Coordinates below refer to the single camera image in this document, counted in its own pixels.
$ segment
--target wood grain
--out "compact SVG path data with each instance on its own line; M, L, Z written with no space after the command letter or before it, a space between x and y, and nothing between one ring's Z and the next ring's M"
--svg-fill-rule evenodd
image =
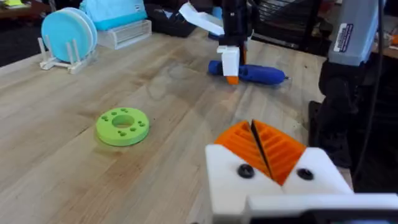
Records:
M79 75L36 63L0 70L1 223L205 223L204 148L221 132L256 118L306 143L324 58L250 42L248 63L292 79L231 86L206 74L216 47L200 30L187 39L154 34L117 51L100 47ZM117 106L145 112L144 141L96 139L96 119Z

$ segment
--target black cable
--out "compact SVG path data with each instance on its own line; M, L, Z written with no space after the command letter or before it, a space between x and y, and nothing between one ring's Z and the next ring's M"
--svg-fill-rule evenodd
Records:
M368 123L366 125L366 130L365 130L365 136L364 136L364 142L362 145L362 150L361 154L359 155L359 160L357 163L357 166L355 168L353 180L354 183L356 179L358 178L359 171L361 169L361 166L363 164L364 158L365 158L365 153L366 153L366 148L368 147L368 141L369 137L372 131L372 125L373 125L373 116L374 116L374 110L376 107L376 101L377 101L377 93L379 92L379 83L380 83L380 77L382 73L382 65L383 65L383 46L384 46L384 23L383 23L383 17L384 17L384 3L383 0L378 0L379 1L379 64L377 65L377 74L376 74L376 81L373 87L373 92L372 92L372 99L371 99L371 107L370 107L370 112L369 112L369 117L368 117Z

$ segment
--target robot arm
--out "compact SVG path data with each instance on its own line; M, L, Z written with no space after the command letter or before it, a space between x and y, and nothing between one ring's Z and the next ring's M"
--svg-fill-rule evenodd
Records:
M246 41L248 39L248 9L246 0L225 0L223 20L217 19L204 12L197 12L189 3L185 3L179 10L181 15L190 23L220 36L220 46L223 75L230 84L238 84L239 66L246 63Z
M398 221L396 194L355 194L323 150L259 121L208 145L206 167L214 224Z

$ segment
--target hole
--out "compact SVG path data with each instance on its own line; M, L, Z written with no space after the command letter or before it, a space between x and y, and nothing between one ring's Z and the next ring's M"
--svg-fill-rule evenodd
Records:
M242 164L238 168L238 175L245 179L254 177L254 169L249 164Z
M308 169L298 169L297 175L303 180L313 180L313 173Z
M134 124L134 118L129 115L117 115L113 118L112 124L116 128L128 128Z

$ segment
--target dish rack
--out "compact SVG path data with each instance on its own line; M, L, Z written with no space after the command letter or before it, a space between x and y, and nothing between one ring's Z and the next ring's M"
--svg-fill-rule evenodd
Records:
M98 32L98 44L117 50L152 35L152 23L148 20L133 22L107 31Z
M54 57L54 54L53 54L52 48L51 48L51 42L47 35L44 37L44 40L42 38L38 38L37 40L39 41L40 53L42 55L42 60L43 60L42 62L40 62L40 67L43 70L50 70L52 67L58 66L58 67L67 68L69 73L74 75L74 74L79 73L89 63L96 60L97 54L96 54L95 50L92 50L91 52L89 52L85 58L80 58L75 39L72 40L72 44L69 42L65 43L65 47L68 50L68 56L69 56L70 62L63 62ZM49 50L48 53L45 51L43 41L45 41L46 46Z

